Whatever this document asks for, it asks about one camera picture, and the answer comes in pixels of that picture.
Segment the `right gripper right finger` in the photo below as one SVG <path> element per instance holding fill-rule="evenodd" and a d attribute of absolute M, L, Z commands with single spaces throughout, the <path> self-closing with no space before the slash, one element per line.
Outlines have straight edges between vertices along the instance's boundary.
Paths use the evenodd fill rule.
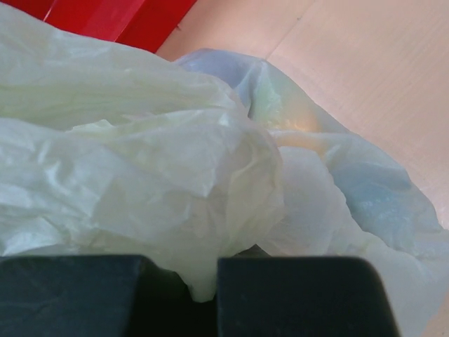
<path fill-rule="evenodd" d="M 380 276 L 354 257 L 221 258 L 219 336 L 399 336 Z"/>

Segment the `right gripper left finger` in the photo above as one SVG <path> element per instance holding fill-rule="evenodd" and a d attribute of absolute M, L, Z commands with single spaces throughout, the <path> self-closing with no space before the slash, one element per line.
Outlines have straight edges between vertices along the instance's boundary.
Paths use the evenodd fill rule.
<path fill-rule="evenodd" d="M 142 256 L 2 258 L 1 335 L 216 336 L 216 309 Z"/>

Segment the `pale green plastic bag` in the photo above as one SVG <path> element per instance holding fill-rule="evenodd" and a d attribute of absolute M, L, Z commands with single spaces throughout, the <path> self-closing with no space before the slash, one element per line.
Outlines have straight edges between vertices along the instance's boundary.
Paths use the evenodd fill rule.
<path fill-rule="evenodd" d="M 193 298 L 216 262 L 358 256 L 403 336 L 448 291 L 448 231 L 407 171 L 267 61 L 168 62 L 1 6 L 1 254 L 141 253 Z"/>

